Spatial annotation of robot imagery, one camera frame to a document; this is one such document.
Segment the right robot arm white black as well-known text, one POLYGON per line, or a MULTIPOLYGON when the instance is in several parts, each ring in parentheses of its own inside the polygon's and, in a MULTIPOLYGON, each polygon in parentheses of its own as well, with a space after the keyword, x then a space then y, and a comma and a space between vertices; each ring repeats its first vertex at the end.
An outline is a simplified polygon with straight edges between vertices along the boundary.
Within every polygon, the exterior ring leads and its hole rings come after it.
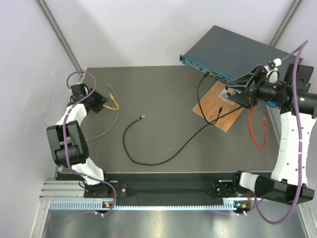
POLYGON ((237 91, 228 98, 244 108, 250 109, 260 100, 276 103, 282 125, 277 162, 271 176, 236 172, 231 190, 237 196, 251 191, 256 197, 288 205, 311 201, 314 197, 306 176, 310 134, 317 121, 317 96, 309 93, 314 68, 297 66, 296 92, 292 87, 293 68, 294 64, 289 64, 284 80, 272 83, 268 79, 271 75, 268 67, 258 65, 225 85, 237 91))

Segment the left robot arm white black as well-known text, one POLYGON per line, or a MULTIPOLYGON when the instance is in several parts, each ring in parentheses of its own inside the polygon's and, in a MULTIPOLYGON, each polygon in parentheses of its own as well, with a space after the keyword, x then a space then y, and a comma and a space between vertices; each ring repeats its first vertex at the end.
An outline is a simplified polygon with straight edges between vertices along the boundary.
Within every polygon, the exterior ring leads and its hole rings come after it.
POLYGON ((95 191, 100 196, 108 196, 112 192, 112 184, 105 180, 103 169, 89 157, 88 144, 81 130, 81 123, 88 113, 100 112, 108 98, 84 83, 73 85, 70 89, 72 95, 65 114, 46 129, 53 161, 83 177, 88 185, 95 185, 95 191))

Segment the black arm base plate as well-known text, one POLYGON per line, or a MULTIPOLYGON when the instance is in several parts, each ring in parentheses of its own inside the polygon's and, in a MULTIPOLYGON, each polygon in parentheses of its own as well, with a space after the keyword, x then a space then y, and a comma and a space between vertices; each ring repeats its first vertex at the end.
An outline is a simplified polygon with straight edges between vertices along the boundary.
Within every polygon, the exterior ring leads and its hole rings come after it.
POLYGON ((244 196, 236 173, 112 173, 106 174, 118 203, 155 203, 173 199, 209 200, 244 196))

